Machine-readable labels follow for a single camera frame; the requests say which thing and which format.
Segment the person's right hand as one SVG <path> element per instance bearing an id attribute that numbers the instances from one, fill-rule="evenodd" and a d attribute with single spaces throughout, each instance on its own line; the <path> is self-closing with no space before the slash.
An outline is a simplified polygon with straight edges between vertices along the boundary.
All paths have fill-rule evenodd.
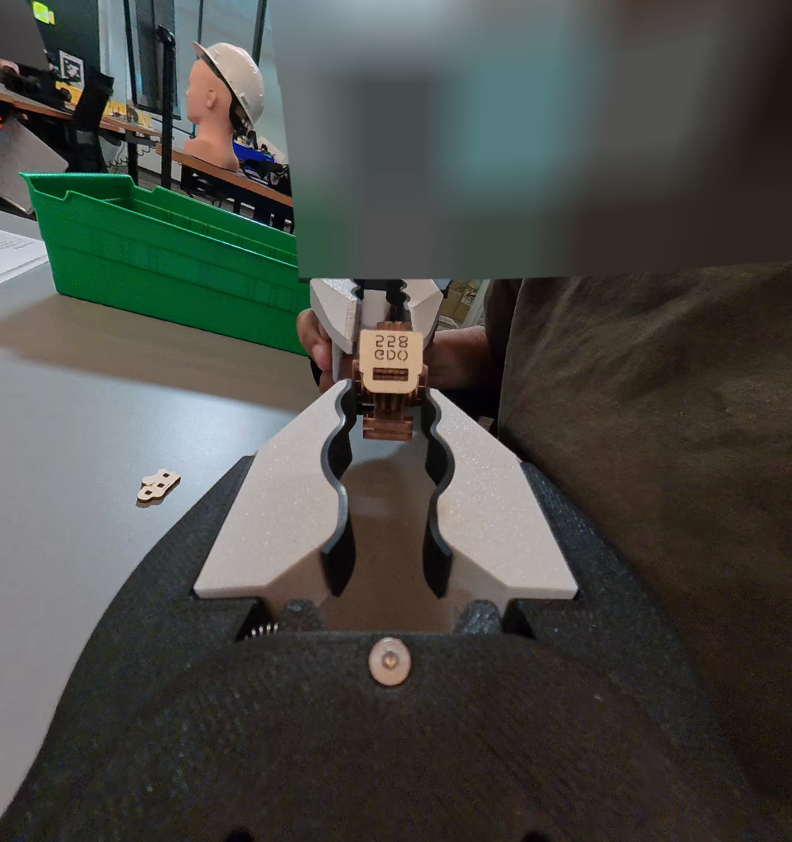
<path id="1" fill-rule="evenodd" d="M 296 318 L 296 332 L 310 360 L 318 390 L 321 393 L 327 392 L 335 384 L 333 345 L 313 309 L 309 308 L 299 313 Z"/>

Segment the person's olive clothing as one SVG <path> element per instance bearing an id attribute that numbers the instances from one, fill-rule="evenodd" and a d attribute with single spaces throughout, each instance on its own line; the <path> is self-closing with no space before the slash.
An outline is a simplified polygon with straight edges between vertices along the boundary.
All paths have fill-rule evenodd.
<path id="1" fill-rule="evenodd" d="M 671 615 L 792 836 L 792 261 L 494 280 L 508 447 Z"/>

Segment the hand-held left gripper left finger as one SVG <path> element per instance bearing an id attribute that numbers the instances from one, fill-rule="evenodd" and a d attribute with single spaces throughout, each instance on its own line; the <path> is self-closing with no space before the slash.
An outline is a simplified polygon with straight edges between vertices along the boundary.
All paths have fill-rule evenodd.
<path id="1" fill-rule="evenodd" d="M 258 449 L 194 584 L 202 599 L 339 596 L 356 561 L 346 489 L 352 381 L 341 381 Z"/>

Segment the white panel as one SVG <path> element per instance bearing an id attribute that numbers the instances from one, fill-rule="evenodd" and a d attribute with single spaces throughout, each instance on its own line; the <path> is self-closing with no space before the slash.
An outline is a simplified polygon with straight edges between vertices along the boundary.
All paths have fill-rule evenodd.
<path id="1" fill-rule="evenodd" d="M 62 174 L 68 162 L 14 117 L 0 129 L 0 197 L 25 215 L 33 205 L 24 173 Z"/>

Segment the layered wooden puzzle model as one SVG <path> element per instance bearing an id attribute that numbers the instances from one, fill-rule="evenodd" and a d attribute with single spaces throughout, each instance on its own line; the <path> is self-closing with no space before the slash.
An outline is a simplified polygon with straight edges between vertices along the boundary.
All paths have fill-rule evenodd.
<path id="1" fill-rule="evenodd" d="M 359 332 L 352 365 L 364 439 L 411 440 L 412 407 L 424 399 L 424 336 L 407 321 L 380 321 Z"/>

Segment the green plastic bin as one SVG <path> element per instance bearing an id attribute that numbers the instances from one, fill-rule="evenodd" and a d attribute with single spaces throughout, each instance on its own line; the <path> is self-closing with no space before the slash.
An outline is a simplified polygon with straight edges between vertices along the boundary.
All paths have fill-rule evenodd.
<path id="1" fill-rule="evenodd" d="M 304 353 L 292 234 L 126 174 L 21 176 L 58 294 Z"/>

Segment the clear sleeved paper sheet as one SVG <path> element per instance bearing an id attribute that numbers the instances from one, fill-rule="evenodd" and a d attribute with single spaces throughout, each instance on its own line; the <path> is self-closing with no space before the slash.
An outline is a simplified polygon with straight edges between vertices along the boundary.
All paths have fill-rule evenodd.
<path id="1" fill-rule="evenodd" d="M 46 246 L 40 240 L 0 230 L 0 285 L 47 260 Z"/>

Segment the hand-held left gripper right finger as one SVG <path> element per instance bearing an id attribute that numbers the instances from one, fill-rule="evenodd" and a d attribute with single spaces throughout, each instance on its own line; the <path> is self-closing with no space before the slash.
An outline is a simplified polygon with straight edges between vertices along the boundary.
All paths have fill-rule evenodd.
<path id="1" fill-rule="evenodd" d="M 424 401 L 425 470 L 435 484 L 424 576 L 455 610 L 474 600 L 571 600 L 568 563 L 521 460 L 440 391 Z"/>

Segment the small wooden puzzle piece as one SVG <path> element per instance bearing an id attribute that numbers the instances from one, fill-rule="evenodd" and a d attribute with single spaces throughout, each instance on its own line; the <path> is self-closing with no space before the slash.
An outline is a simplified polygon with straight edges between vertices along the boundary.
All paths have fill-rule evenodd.
<path id="1" fill-rule="evenodd" d="M 137 506 L 147 508 L 160 504 L 180 483 L 180 479 L 180 473 L 165 468 L 143 477 L 136 496 Z"/>

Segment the black office chair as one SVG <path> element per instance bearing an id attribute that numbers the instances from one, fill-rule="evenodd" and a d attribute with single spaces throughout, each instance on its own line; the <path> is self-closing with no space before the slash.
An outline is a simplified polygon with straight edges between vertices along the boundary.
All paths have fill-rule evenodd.
<path id="1" fill-rule="evenodd" d="M 100 148 L 100 121 L 114 92 L 114 78 L 93 66 L 86 68 L 86 81 L 68 132 L 68 172 L 106 174 L 107 163 Z"/>

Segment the long wooden-edged table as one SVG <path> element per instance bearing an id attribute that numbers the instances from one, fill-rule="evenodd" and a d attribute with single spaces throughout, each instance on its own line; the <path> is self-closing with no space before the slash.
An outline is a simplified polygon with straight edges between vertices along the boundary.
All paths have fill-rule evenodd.
<path id="1" fill-rule="evenodd" d="M 51 122 L 70 123 L 71 111 L 53 109 L 42 103 L 0 88 L 0 103 L 12 107 L 16 112 L 31 116 L 36 114 Z M 105 115 L 100 121 L 100 130 L 116 135 L 128 147 L 128 173 L 138 181 L 138 148 L 152 148 L 163 157 L 163 135 L 157 129 L 130 121 L 119 115 Z M 229 202 L 233 211 L 239 214 L 242 207 L 253 211 L 253 218 L 264 224 L 271 224 L 293 232 L 293 199 L 259 181 L 249 177 L 245 171 L 226 171 L 211 163 L 202 161 L 179 150 L 172 149 L 170 158 L 162 163 L 175 164 L 180 169 L 176 178 L 179 187 L 188 195 L 200 195 L 219 202 Z"/>

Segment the mannequin head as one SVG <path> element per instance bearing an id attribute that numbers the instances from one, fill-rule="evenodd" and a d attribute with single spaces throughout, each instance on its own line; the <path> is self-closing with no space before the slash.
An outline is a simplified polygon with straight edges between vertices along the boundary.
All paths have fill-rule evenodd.
<path id="1" fill-rule="evenodd" d="M 230 120 L 232 103 L 225 82 L 203 59 L 196 59 L 186 90 L 186 118 L 195 126 L 195 137 L 184 144 L 184 152 L 225 171 L 238 172 Z"/>

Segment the white hard hat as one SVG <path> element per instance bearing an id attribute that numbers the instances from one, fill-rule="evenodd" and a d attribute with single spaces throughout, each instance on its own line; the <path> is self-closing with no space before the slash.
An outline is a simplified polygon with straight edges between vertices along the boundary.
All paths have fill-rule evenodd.
<path id="1" fill-rule="evenodd" d="M 242 47 L 224 42 L 203 47 L 194 41 L 192 47 L 230 91 L 242 123 L 253 128 L 264 112 L 265 88 L 252 55 Z"/>

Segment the grey desk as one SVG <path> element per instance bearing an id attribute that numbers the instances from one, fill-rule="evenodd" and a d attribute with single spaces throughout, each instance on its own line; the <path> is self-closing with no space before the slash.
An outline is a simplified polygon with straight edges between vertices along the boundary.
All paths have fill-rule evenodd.
<path id="1" fill-rule="evenodd" d="M 0 821 L 43 745 L 101 616 L 143 556 L 208 536 L 222 480 L 316 397 L 304 359 L 58 295 L 42 267 L 0 286 Z M 141 479 L 180 483 L 139 508 Z M 200 603 L 177 579 L 118 620 L 93 665 L 127 658 L 130 686 L 94 679 L 47 744 L 46 784 L 74 803 L 90 706 L 107 705 L 117 767 L 91 749 L 92 828 L 58 807 L 71 838 L 124 808 L 137 840 L 501 840 L 502 793 L 453 713 L 423 723 L 372 681 L 356 638 L 237 641 L 249 603 Z M 0 827 L 7 840 L 56 839 Z"/>

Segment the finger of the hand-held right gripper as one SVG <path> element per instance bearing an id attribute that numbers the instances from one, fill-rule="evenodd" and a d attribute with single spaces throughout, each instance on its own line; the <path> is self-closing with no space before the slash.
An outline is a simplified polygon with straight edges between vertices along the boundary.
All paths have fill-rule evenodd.
<path id="1" fill-rule="evenodd" d="M 357 352 L 360 286 L 355 279 L 313 278 L 309 289 L 311 307 L 331 341 L 331 374 L 339 382 L 344 358 L 352 358 Z"/>
<path id="2" fill-rule="evenodd" d="M 405 306 L 413 331 L 434 331 L 443 292 L 434 279 L 404 279 Z"/>

